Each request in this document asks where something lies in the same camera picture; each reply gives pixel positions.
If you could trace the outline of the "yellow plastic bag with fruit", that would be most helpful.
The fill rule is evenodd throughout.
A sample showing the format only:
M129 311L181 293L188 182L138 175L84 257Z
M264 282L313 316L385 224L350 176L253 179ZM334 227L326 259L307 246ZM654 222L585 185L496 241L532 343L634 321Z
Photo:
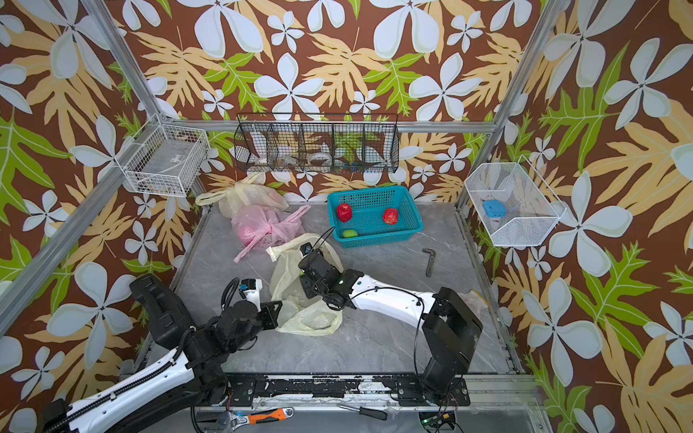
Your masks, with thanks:
M334 334L342 324L341 311L331 310L319 296L309 299L301 286L300 247L318 240L319 235L305 233L288 243L266 249L276 263L270 279L271 301L283 303L275 329L280 333L323 337Z

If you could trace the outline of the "red apple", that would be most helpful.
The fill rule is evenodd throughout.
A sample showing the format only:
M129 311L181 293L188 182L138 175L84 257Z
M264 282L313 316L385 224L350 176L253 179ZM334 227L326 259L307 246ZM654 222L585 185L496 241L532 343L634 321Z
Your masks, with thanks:
M337 206L337 219L342 223L348 223L353 218L352 207L348 203Z

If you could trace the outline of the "teal plastic basket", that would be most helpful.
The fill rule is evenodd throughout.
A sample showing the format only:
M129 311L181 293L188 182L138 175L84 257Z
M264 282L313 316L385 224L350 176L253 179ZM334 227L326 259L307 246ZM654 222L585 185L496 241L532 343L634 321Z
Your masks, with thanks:
M352 207L353 218L348 223L337 219L337 206L341 203L348 203ZM383 221L384 211L390 207L399 211L399 222L394 226ZM334 239L344 248L404 242L424 229L413 197L402 186L331 193L328 195L328 217L334 228ZM342 232L348 229L357 231L358 237L343 238Z

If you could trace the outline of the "red fruit toy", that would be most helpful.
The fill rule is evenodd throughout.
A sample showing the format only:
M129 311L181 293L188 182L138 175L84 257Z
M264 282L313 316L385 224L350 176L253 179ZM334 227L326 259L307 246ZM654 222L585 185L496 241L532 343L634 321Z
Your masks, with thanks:
M390 226L396 225L399 222L398 209L394 209L393 207L386 209L383 214L383 221Z

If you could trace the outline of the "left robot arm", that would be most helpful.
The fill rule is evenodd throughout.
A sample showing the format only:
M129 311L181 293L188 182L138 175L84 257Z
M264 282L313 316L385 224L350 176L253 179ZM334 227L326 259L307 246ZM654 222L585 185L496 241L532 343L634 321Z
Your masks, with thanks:
M201 404L222 402L228 357L278 326L283 304L260 300L258 280L233 279L219 315L198 325L182 299L153 274L130 290L150 316L153 340L167 354L126 380L74 403L58 399L37 419L38 432L138 432Z

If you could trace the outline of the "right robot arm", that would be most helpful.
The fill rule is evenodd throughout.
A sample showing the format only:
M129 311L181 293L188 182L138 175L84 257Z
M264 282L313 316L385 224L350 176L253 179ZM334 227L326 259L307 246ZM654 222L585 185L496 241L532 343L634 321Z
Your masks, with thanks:
M392 286L352 269L340 271L321 250L301 246L301 287L309 299L319 297L335 311L366 310L397 319L423 335L431 358L415 373L422 394L441 404L461 385L476 352L483 324L454 290L414 292Z

